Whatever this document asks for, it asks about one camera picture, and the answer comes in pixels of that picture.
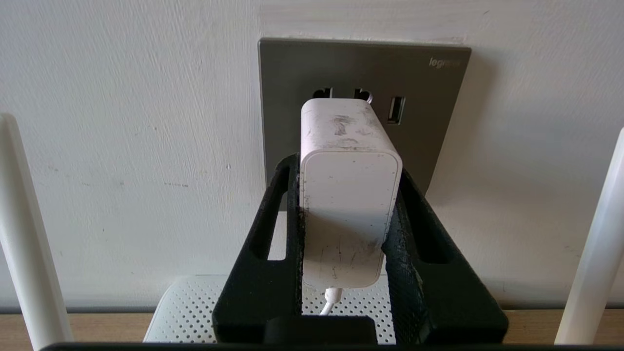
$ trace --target black holder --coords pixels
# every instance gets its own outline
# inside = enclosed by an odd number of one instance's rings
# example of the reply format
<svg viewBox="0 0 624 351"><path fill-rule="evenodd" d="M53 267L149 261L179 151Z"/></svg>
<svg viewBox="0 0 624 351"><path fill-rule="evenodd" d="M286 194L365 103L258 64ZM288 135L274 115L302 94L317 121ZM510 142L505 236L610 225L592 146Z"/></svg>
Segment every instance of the black holder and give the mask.
<svg viewBox="0 0 624 351"><path fill-rule="evenodd" d="M323 319L301 316L305 226L299 208L299 155L283 159L267 188L247 239L212 314L219 342L366 344L367 317L325 316L350 339L315 334ZM286 193L286 258L268 261L275 220ZM500 343L508 321L404 170L382 246L399 345ZM360 330L361 340L353 339Z"/></svg>

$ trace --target white power adapter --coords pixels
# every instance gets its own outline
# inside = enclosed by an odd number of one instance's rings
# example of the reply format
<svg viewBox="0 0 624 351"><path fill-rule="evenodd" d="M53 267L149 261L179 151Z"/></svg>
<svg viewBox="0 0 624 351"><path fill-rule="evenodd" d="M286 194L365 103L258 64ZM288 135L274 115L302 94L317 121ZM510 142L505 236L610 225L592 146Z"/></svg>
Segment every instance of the white power adapter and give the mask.
<svg viewBox="0 0 624 351"><path fill-rule="evenodd" d="M361 288L377 281L402 167L366 101L312 99L303 105L300 207L307 284Z"/></svg>

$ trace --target usb port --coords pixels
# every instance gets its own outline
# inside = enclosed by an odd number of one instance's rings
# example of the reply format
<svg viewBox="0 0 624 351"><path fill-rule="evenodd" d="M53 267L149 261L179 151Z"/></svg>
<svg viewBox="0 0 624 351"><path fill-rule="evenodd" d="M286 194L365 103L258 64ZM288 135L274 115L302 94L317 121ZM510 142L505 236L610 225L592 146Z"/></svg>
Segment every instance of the usb port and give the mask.
<svg viewBox="0 0 624 351"><path fill-rule="evenodd" d="M401 124L404 106L405 97L395 96L392 98L392 103L390 103L390 114L388 115L388 124Z"/></svg>

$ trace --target wall outlet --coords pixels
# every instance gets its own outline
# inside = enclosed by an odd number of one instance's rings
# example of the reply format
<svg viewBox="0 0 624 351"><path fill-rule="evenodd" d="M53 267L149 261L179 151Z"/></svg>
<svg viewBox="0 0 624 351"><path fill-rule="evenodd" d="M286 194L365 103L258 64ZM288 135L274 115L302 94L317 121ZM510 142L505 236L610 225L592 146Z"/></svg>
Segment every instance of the wall outlet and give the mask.
<svg viewBox="0 0 624 351"><path fill-rule="evenodd" d="M301 106L313 97L370 102L403 166L429 187L470 48L301 39L261 39L266 181L300 148Z"/></svg>

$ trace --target wooden surface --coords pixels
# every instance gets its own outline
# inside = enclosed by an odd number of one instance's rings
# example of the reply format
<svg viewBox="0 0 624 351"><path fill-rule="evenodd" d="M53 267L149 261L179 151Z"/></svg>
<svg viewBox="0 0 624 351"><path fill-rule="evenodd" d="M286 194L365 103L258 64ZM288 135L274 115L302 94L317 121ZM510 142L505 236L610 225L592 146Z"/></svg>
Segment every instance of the wooden surface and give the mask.
<svg viewBox="0 0 624 351"><path fill-rule="evenodd" d="M507 344L552 344L561 310L508 310ZM152 314L72 314L77 341L141 342ZM598 328L596 344L624 345L624 310L606 310ZM21 315L0 315L0 350L30 350Z"/></svg>

